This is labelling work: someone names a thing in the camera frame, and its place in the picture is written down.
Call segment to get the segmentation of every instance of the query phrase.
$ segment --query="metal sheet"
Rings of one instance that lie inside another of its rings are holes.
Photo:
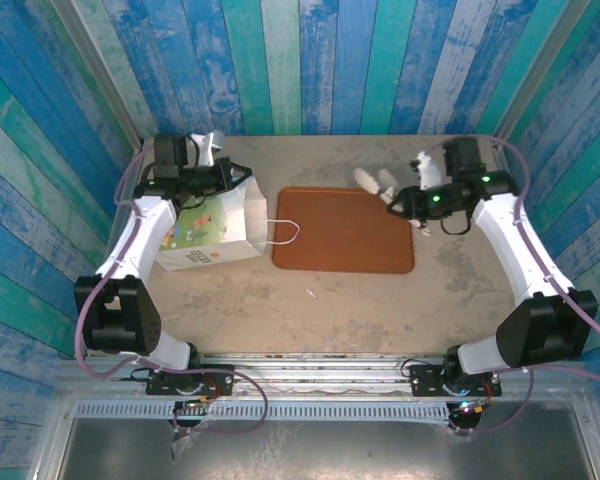
[[[485,425],[502,421],[513,408],[494,405]],[[166,421],[77,419],[61,478],[592,478],[579,432],[564,404],[545,402],[506,429],[471,438],[424,424],[267,422],[248,435],[200,435],[173,461]]]

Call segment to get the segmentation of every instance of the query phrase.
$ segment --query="rubber mat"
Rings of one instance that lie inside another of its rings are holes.
[[[351,188],[287,187],[278,197],[279,220],[300,225],[296,240],[275,245],[273,263],[286,269],[409,273],[414,267],[411,224],[387,212],[379,198]],[[296,227],[276,223],[275,241]]]

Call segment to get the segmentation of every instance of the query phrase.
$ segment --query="beige floor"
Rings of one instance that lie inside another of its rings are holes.
[[[440,138],[232,137],[224,153],[253,168],[275,218],[284,186],[354,186],[358,166],[388,167],[412,184],[408,161]],[[414,232],[408,275],[280,270],[266,255],[171,272],[156,265],[150,292],[164,328],[205,353],[442,353],[492,334],[513,299],[482,232],[432,230]]]

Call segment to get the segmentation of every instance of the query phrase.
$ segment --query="paper bag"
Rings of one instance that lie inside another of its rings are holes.
[[[201,267],[264,253],[267,201],[249,177],[233,190],[192,198],[164,237],[156,262],[167,270]]]

